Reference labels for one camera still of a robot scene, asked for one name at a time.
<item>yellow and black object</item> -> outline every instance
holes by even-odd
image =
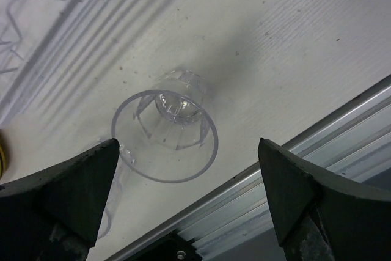
[[[7,169],[7,160],[5,158],[5,153],[3,146],[0,145],[0,178],[2,177],[2,174]]]

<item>bolt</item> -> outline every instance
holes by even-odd
[[[186,256],[186,253],[183,252],[183,251],[178,251],[177,252],[177,258],[178,260],[184,260],[185,259],[185,256]]]

